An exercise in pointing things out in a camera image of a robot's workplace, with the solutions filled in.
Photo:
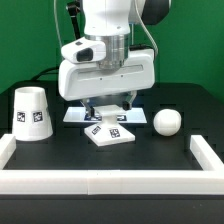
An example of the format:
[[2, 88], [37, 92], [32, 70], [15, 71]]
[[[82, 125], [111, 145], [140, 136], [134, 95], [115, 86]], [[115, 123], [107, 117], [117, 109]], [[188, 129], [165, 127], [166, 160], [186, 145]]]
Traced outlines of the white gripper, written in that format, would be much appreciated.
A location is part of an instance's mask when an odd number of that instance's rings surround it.
[[72, 64], [64, 60], [59, 68], [58, 87], [67, 101], [81, 100], [89, 117], [95, 109], [86, 98], [129, 92], [122, 102], [125, 111], [132, 109], [136, 90], [151, 88], [155, 82], [152, 49], [129, 52], [129, 58], [119, 69], [100, 69], [97, 63]]

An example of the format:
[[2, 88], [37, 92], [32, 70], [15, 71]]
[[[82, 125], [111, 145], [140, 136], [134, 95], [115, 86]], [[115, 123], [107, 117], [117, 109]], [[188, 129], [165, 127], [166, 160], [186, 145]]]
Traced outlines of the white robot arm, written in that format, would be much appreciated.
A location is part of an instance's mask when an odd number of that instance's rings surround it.
[[157, 47], [129, 43], [130, 26], [155, 25], [170, 7], [171, 0], [81, 0], [84, 36], [61, 48], [60, 95], [81, 101], [93, 116], [89, 99], [127, 92], [122, 107], [129, 110], [137, 92], [153, 86], [158, 55]]

